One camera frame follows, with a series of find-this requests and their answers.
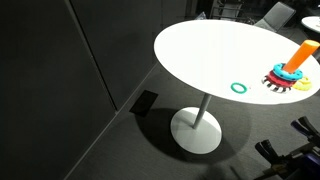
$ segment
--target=table leg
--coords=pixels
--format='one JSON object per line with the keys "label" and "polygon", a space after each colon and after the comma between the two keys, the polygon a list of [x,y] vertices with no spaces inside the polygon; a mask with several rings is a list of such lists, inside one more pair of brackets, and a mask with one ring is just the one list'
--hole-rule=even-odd
{"label": "table leg", "polygon": [[171,121],[171,133],[175,141],[185,150],[195,154],[206,154],[221,142],[218,121],[206,111],[211,95],[205,94],[199,108],[187,107],[178,111]]}

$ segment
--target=stacking ring toy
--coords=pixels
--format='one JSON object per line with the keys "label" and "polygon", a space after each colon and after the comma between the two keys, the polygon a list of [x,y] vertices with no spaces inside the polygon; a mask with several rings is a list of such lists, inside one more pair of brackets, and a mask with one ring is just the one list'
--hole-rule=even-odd
{"label": "stacking ring toy", "polygon": [[277,92],[277,93],[285,93],[291,90],[291,87],[277,86],[273,82],[269,81],[268,76],[263,77],[262,84],[266,85],[271,91]]}
{"label": "stacking ring toy", "polygon": [[303,77],[302,79],[297,81],[292,87],[297,90],[308,91],[312,87],[312,84],[309,81],[308,77]]}
{"label": "stacking ring toy", "polygon": [[[239,91],[234,86],[240,86],[240,87],[242,87],[243,90]],[[238,83],[238,82],[232,83],[231,84],[231,89],[232,89],[232,91],[234,91],[234,92],[236,92],[238,94],[243,94],[243,93],[247,92],[247,87],[245,85],[241,84],[241,83]]]}
{"label": "stacking ring toy", "polygon": [[296,81],[288,81],[288,80],[279,78],[277,75],[274,74],[273,71],[269,72],[268,80],[282,87],[291,87],[294,83],[296,83]]}
{"label": "stacking ring toy", "polygon": [[288,80],[288,81],[297,81],[303,77],[303,73],[299,69],[297,69],[292,74],[282,70],[284,65],[285,65],[284,63],[279,63],[279,64],[274,65],[274,67],[273,67],[274,74],[277,75],[278,77],[285,79],[285,80]]}

